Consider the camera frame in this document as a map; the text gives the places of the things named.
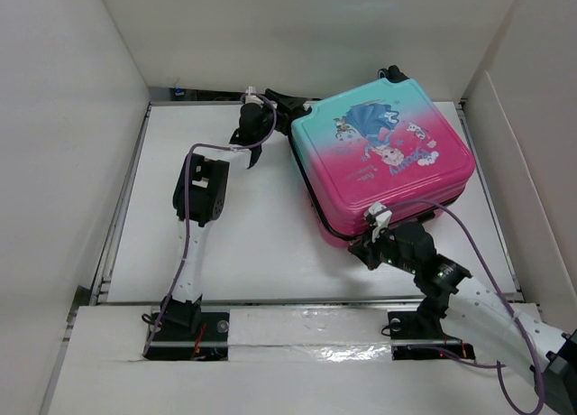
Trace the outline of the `pink and teal kids suitcase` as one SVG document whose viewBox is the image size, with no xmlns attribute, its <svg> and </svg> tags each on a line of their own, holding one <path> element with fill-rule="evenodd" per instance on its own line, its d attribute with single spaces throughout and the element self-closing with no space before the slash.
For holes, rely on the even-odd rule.
<svg viewBox="0 0 577 415">
<path fill-rule="evenodd" d="M 461 137 L 396 65 L 314 103 L 288 138 L 321 236 L 337 248 L 366 230 L 374 203 L 394 206 L 394 223 L 434 217 L 431 204 L 455 202 L 475 170 Z"/>
</svg>

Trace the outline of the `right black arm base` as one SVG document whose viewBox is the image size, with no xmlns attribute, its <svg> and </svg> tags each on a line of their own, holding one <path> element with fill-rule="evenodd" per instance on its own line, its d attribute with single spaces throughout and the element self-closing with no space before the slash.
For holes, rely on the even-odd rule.
<svg viewBox="0 0 577 415">
<path fill-rule="evenodd" d="M 394 361 L 425 361 L 459 359 L 475 361 L 472 345 L 448 337 L 438 321 L 410 310 L 393 310 L 389 322 L 381 329 L 392 344 Z"/>
</svg>

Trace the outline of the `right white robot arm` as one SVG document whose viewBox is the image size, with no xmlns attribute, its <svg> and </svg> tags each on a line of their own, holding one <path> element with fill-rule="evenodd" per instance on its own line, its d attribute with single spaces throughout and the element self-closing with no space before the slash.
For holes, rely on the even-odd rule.
<svg viewBox="0 0 577 415">
<path fill-rule="evenodd" d="M 348 250 L 371 270 L 385 263 L 413 275 L 425 296 L 416 316 L 421 333 L 442 332 L 479 348 L 532 385 L 551 410 L 576 412 L 576 335 L 513 310 L 496 291 L 438 253 L 421 224 L 368 230 Z"/>
</svg>

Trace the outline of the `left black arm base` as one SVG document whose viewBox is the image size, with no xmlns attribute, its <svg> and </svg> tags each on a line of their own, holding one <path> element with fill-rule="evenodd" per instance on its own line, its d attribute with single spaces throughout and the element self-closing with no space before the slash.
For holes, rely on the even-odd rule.
<svg viewBox="0 0 577 415">
<path fill-rule="evenodd" d="M 230 314 L 203 312 L 196 331 L 167 325 L 154 335 L 143 357 L 150 361 L 226 361 Z"/>
</svg>

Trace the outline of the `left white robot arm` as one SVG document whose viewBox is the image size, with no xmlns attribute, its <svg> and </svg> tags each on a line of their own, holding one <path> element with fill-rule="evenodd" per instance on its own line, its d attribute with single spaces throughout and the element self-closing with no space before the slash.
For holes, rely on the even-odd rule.
<svg viewBox="0 0 577 415">
<path fill-rule="evenodd" d="M 230 162 L 215 160 L 200 149 L 248 152 L 248 166 L 260 159 L 263 144 L 277 131 L 289 134 L 291 123 L 308 113 L 304 97 L 267 89 L 242 96 L 238 126 L 227 145 L 196 143 L 186 155 L 172 197 L 179 223 L 182 252 L 167 295 L 155 315 L 143 316 L 153 337 L 172 331 L 181 339 L 195 337 L 202 327 L 202 262 L 206 239 L 224 210 Z"/>
</svg>

